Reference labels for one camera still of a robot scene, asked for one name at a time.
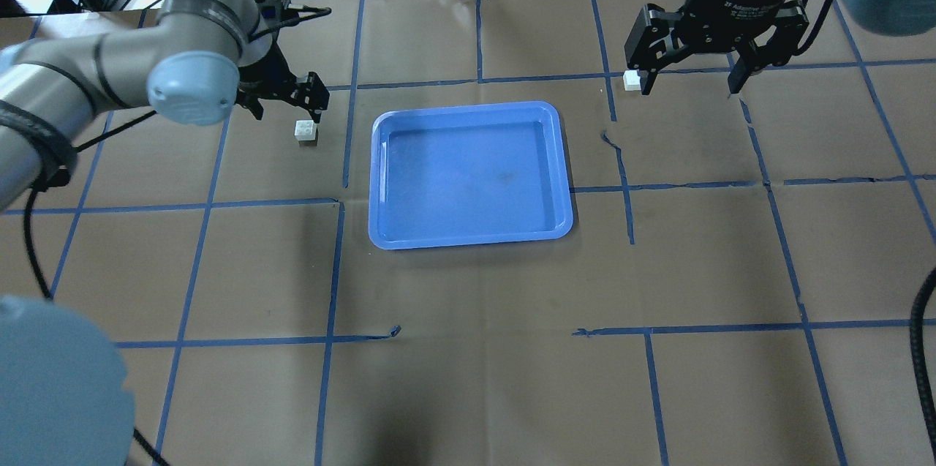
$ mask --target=white cube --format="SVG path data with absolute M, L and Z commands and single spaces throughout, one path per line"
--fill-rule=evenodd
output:
M 295 139 L 298 142 L 309 142 L 318 137 L 318 124 L 314 120 L 297 120 L 295 122 Z
M 624 91 L 641 90 L 641 74 L 637 69 L 628 69 L 624 72 Z

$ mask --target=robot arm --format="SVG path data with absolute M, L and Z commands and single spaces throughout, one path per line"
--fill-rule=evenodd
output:
M 314 10 L 318 15 L 328 10 Z M 291 22 L 298 22 L 292 12 Z M 314 73 L 297 80 L 270 20 L 278 0 L 166 0 L 149 29 L 31 40 L 0 53 L 0 210 L 20 193 L 67 183 L 70 143 L 98 113 L 151 105 L 178 122 L 213 124 L 240 103 L 280 99 L 318 120 L 328 90 Z
M 918 34 L 936 25 L 932 0 L 843 0 L 866 29 L 887 35 Z M 728 87 L 738 93 L 749 76 L 766 66 L 786 65 L 797 56 L 809 18 L 799 0 L 686 0 L 666 12 L 646 4 L 631 29 L 624 50 L 628 69 L 641 74 L 648 95 L 660 69 L 694 53 L 738 52 Z M 763 45 L 756 39 L 775 27 Z

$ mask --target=blue plastic bin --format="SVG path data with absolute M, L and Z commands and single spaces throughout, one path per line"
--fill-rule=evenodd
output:
M 381 249 L 565 236 L 572 200 L 547 102 L 384 113 L 371 133 L 369 233 Z

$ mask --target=blue tray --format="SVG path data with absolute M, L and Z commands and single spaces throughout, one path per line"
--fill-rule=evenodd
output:
M 555 239 L 572 221 L 548 103 L 394 110 L 374 122 L 368 231 L 381 249 Z

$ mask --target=small white block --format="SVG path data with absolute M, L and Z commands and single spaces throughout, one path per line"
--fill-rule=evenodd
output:
M 624 72 L 624 91 L 641 90 L 641 74 L 637 69 L 628 69 Z
M 318 125 L 314 120 L 297 120 L 295 122 L 295 139 L 298 142 L 315 140 L 318 136 Z

